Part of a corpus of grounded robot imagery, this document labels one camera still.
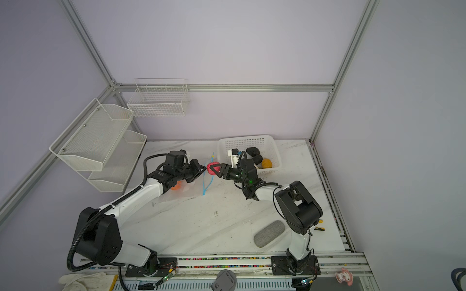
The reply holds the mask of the orange toy fruit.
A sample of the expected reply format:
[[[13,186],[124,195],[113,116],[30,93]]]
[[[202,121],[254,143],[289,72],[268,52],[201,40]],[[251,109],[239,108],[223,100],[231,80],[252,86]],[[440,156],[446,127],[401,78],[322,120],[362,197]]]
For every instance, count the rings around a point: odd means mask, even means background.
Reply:
[[[184,187],[183,183],[181,181],[178,181],[177,184],[171,188],[171,190],[176,191],[176,190],[182,190]]]

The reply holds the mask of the clear zip bag blue zipper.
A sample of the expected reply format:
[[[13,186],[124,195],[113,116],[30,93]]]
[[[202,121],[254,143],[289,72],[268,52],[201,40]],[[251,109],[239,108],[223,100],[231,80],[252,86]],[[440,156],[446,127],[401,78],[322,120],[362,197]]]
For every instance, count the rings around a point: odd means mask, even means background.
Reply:
[[[194,184],[206,172],[206,166],[198,159],[189,159],[184,150],[173,150],[165,161],[148,175],[148,179],[159,182],[163,193],[158,202],[173,202],[194,198],[200,194]]]

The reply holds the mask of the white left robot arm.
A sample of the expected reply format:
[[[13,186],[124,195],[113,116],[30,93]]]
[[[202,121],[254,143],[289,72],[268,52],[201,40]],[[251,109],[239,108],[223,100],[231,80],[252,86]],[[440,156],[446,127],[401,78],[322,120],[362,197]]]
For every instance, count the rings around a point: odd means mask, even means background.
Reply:
[[[148,159],[143,161],[143,180],[140,185],[99,208],[88,207],[79,217],[70,246],[66,266],[79,272],[95,265],[133,266],[146,275],[160,267],[158,253],[149,247],[123,241],[120,229],[143,206],[164,195],[178,182],[194,182],[206,167],[198,160],[189,160],[185,150],[162,154],[165,161],[153,172],[148,171]]]

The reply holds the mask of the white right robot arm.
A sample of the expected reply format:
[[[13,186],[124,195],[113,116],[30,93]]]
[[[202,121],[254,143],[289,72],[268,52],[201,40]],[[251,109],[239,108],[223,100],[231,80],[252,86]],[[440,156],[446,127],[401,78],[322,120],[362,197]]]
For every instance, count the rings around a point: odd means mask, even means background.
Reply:
[[[313,230],[323,216],[317,200],[300,181],[282,186],[259,177],[264,158],[256,148],[228,151],[230,164],[212,162],[207,165],[211,175],[233,181],[247,200],[270,201],[292,230],[286,255],[271,257],[274,275],[320,275],[320,264],[311,248]]]

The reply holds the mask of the pink toy fruit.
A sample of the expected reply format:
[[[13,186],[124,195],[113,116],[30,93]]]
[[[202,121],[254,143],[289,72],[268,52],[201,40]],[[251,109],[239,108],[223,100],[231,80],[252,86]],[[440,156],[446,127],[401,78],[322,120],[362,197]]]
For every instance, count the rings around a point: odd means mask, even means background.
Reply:
[[[210,162],[207,166],[207,171],[210,175],[218,175],[221,171],[221,165],[219,162]]]

